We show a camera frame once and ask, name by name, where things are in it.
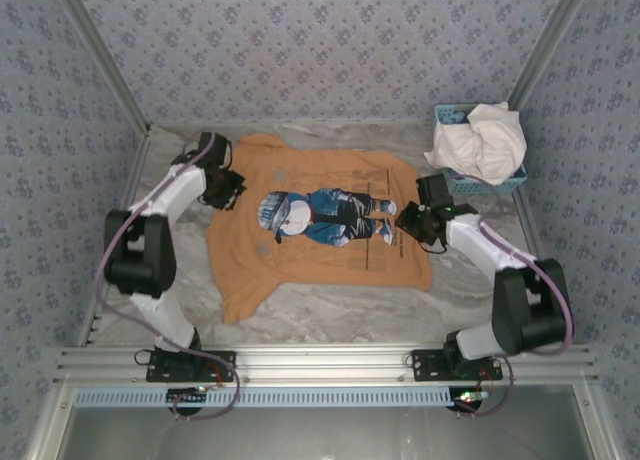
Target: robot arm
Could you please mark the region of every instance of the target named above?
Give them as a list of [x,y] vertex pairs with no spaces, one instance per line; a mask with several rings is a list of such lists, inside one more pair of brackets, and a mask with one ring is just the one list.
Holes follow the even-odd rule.
[[[474,360],[515,355],[561,341],[566,324],[558,299],[522,259],[535,263],[567,298],[560,264],[552,259],[539,261],[518,250],[481,225],[480,215],[471,206],[454,205],[444,175],[416,183],[421,205],[411,202],[396,225],[419,242],[433,245],[440,240],[461,251],[494,287],[491,320],[447,336],[443,350],[451,371],[455,374]],[[527,292],[539,295],[540,301],[530,304]]]
[[162,333],[155,344],[167,352],[175,349],[163,338],[184,348],[199,348],[197,332],[171,291],[177,270],[171,227],[197,199],[214,208],[233,208],[245,187],[242,185],[244,178],[222,166],[229,141],[216,135],[204,158],[176,177],[155,201],[151,199],[167,180],[176,176],[183,164],[207,147],[211,137],[211,133],[203,133],[198,149],[178,156],[166,177],[149,195],[127,210],[109,212],[105,221],[105,245],[108,245],[131,212],[146,205],[117,243],[105,278],[121,293],[130,295],[145,320]]

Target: floral wallpaper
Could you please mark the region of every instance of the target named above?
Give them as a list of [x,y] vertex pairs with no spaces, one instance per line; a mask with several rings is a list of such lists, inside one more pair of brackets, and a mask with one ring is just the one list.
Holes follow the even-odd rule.
[[527,192],[566,268],[630,458],[640,458],[640,0],[586,0],[522,124]]
[[0,5],[0,458],[21,458],[73,345],[138,143],[57,0]]
[[505,100],[557,0],[84,0],[152,123]]

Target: marble surface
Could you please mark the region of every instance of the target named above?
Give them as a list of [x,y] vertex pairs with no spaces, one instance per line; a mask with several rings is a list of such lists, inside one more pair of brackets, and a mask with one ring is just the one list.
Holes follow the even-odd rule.
[[[241,135],[276,133],[296,148],[387,150],[415,166],[420,175],[432,170],[422,153],[430,149],[429,124],[279,124],[217,125],[210,128],[153,127],[136,198],[160,181],[170,161],[185,143],[207,129],[233,143]],[[526,242],[511,197],[501,211],[492,196],[466,200],[488,215],[491,226],[519,248]],[[204,232],[212,210],[194,202],[173,229],[178,261],[174,290],[186,317],[205,344],[440,342],[452,330],[485,321],[490,316],[489,280],[460,252],[432,255],[433,286],[422,292],[410,288],[333,285],[281,285],[256,314],[234,325],[222,323],[222,299],[213,283]],[[109,301],[137,313],[112,289]],[[143,329],[109,314],[99,314],[90,340],[96,345],[149,345]]]

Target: plastic basket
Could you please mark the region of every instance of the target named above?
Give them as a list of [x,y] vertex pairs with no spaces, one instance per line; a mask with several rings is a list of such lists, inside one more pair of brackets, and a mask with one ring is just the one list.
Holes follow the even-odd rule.
[[[435,130],[438,121],[441,121],[444,117],[453,115],[456,112],[471,113],[476,107],[475,104],[461,104],[461,105],[437,105],[434,112],[433,128]],[[456,172],[450,168],[445,169],[448,177],[456,175]],[[513,192],[519,185],[522,185],[527,179],[527,171],[524,165],[520,165],[520,168],[515,173],[506,179],[502,184],[496,185],[496,189],[501,194],[508,194]],[[469,178],[447,178],[447,184],[449,185],[449,193],[452,195],[487,195],[491,193],[485,185],[471,180]]]

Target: cartoon boy graphic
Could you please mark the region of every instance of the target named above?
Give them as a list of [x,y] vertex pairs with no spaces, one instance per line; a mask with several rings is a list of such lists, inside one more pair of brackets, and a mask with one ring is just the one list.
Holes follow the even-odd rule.
[[306,235],[318,243],[342,247],[351,240],[379,233],[391,245],[391,222],[368,218],[372,212],[395,215],[398,208],[391,200],[339,188],[321,188],[307,195],[271,192],[258,207],[258,223],[272,231],[278,243],[282,243],[282,237]]

